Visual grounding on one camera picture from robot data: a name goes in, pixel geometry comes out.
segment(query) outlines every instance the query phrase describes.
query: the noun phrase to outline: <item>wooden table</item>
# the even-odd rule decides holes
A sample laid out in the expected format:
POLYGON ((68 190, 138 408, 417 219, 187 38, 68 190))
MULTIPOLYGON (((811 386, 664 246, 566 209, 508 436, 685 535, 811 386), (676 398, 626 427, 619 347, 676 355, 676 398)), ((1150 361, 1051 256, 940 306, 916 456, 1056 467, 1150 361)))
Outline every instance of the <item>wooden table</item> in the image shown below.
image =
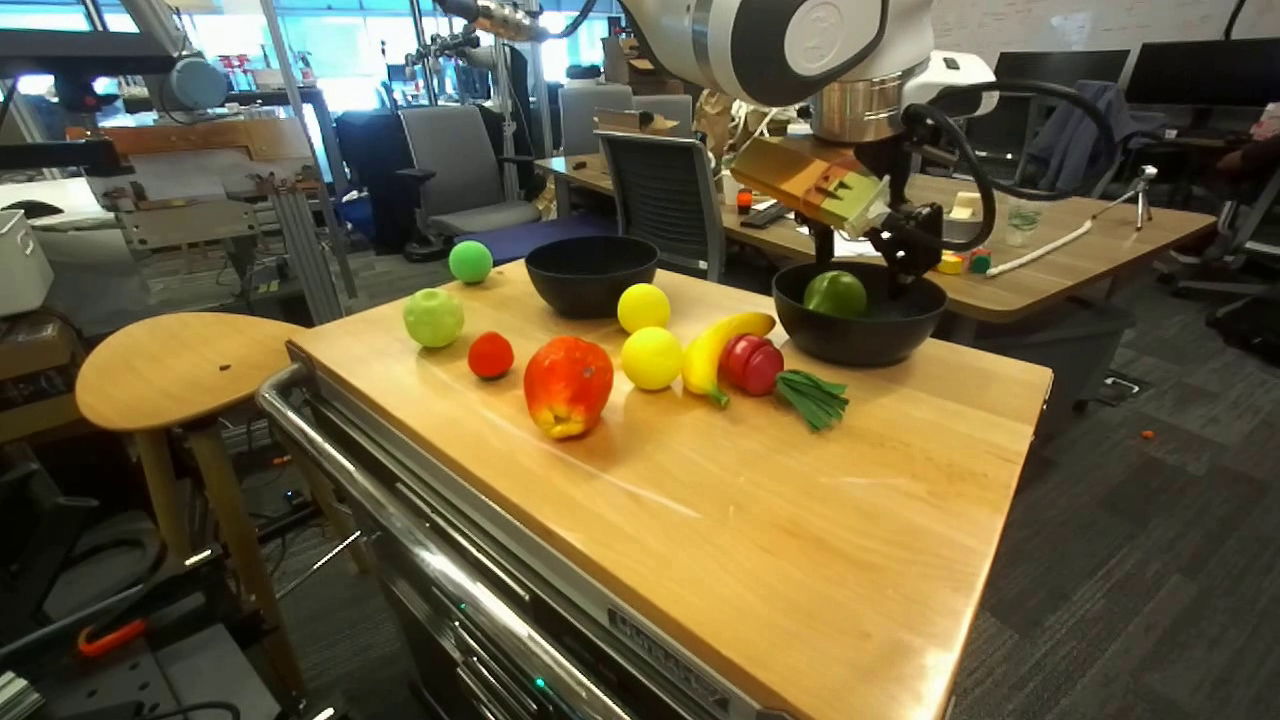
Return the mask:
POLYGON ((119 327, 89 351, 75 375, 75 403, 86 420, 132 436, 157 526, 172 559, 192 556, 192 526, 168 451, 168 430, 185 427, 185 444, 203 475, 203 496, 241 589, 273 628, 264 647, 273 660, 273 679, 286 695, 301 695, 306 679, 286 636, 276 589, 260 559, 231 456, 210 420, 252 398, 269 375, 286 373, 286 343, 297 332, 297 322, 260 315, 172 310, 119 327))
MULTIPOLYGON (((568 186, 587 186, 614 196, 614 178, 603 169, 603 156, 553 156, 544 169, 566 178, 568 186)), ((940 174, 916 174, 914 178, 914 200, 951 200, 951 190, 963 186, 960 178, 940 178, 940 174)), ((1017 267, 1010 275, 940 275, 934 280, 951 297, 951 310, 963 320, 980 322, 1017 322, 1028 320, 1065 297, 1110 280, 1182 239, 1191 239, 1199 233, 1211 233, 1211 216, 1204 211, 1175 211, 1175 209, 1158 209, 1154 222, 1143 233, 1134 229, 1134 204, 1110 204, 1091 196, 1074 196, 1074 200, 1047 200, 1042 204, 1042 222, 1024 245, 1010 245, 1003 229, 1003 209, 1014 200, 999 196, 999 219, 993 239, 983 245, 996 265, 1017 261, 1024 253, 1038 253, 1042 245, 1051 245, 1056 235, 1081 229, 1087 216, 1110 209, 1087 235, 1078 245, 1017 267)), ((807 261, 811 239, 801 222, 774 222, 774 229, 739 229, 738 211, 724 204, 724 233, 739 245, 755 245, 776 256, 807 261)))
MULTIPOLYGON (((690 340, 769 297, 661 270, 690 340)), ((526 265, 453 289, 469 336, 500 327, 516 368, 561 332, 619 351, 614 320, 561 320, 526 265)), ((739 687, 796 714, 940 714, 980 609, 1051 375, 924 340, 907 364, 857 373, 848 417, 811 436, 774 398, 724 411, 618 375, 603 423, 553 444, 519 373, 469 375, 469 340, 417 351, 400 300, 293 340, 301 361, 626 596, 739 687)))

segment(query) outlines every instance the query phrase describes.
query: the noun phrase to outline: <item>floor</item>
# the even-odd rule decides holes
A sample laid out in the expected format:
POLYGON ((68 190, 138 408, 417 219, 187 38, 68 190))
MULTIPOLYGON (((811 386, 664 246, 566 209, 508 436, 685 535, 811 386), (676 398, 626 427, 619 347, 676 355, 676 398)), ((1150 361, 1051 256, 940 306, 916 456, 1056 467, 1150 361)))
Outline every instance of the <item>floor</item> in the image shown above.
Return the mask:
MULTIPOLYGON (((446 280, 441 265, 349 261, 352 310, 446 280)), ((146 267, 142 289, 165 304, 227 289, 217 261, 179 265, 146 267)), ((1280 714, 1280 373, 1204 327, 1211 304, 1162 290, 1143 267, 1117 304, 1136 320, 1117 373, 1143 391, 1091 403, 1038 451, 951 720, 1280 714)), ((269 505, 282 505, 273 479, 256 490, 256 506, 269 505)), ((264 551, 289 583, 325 542, 306 526, 264 551)), ((417 714, 405 647, 367 581, 320 566, 286 611, 316 701, 417 714)))

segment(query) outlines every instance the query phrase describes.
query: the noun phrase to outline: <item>red tomato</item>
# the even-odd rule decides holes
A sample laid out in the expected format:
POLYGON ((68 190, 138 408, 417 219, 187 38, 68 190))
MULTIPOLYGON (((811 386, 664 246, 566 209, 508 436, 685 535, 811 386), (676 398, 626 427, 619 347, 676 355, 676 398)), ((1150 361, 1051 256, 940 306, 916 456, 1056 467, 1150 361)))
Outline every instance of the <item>red tomato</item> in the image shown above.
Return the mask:
POLYGON ((787 361, 769 336, 739 336, 719 355, 724 385, 749 397, 774 397, 786 368, 787 361))
POLYGON ((512 364, 516 364, 512 340, 506 340, 500 332, 481 332, 469 347, 469 368, 481 381, 500 381, 512 373, 512 364))

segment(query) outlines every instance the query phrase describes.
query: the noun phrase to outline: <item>butcher block countertop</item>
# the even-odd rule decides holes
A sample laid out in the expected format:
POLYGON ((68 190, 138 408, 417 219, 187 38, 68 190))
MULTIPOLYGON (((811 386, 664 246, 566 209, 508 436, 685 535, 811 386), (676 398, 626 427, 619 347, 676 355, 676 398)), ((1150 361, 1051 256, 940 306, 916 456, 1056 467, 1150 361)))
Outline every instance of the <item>butcher block countertop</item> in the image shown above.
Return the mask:
MULTIPOLYGON (((724 310, 774 310, 769 297, 673 270, 657 283, 682 340, 724 310)), ((516 343, 512 375, 473 381, 469 340, 417 351, 400 300, 293 343, 764 705, 826 720, 943 713, 1047 368, 943 340, 895 368, 832 368, 786 343, 792 368, 848 385, 839 427, 811 436, 774 398, 719 411, 618 375, 603 423, 553 444, 527 420, 526 361, 566 332, 619 351, 626 332, 561 320, 526 265, 453 290, 469 336, 516 343)))

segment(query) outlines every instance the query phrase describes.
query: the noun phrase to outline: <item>black bowl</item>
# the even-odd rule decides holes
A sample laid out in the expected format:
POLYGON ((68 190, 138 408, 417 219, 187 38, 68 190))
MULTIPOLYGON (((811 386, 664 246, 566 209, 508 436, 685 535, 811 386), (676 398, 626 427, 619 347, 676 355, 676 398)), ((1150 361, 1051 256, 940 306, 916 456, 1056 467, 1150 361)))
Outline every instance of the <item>black bowl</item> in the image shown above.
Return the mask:
POLYGON ((774 275, 776 320, 787 327, 792 343, 806 355, 848 364, 848 368, 880 368, 901 364, 916 351, 916 343, 935 327, 950 306, 950 290, 916 280, 892 283, 889 267, 874 265, 792 265, 774 275), (806 306, 806 289, 826 267, 848 267, 870 289, 870 310, 857 320, 826 315, 806 306))
POLYGON ((574 235, 526 256, 532 289, 568 320, 614 315, 629 283, 657 270, 652 245, 619 235, 574 235))

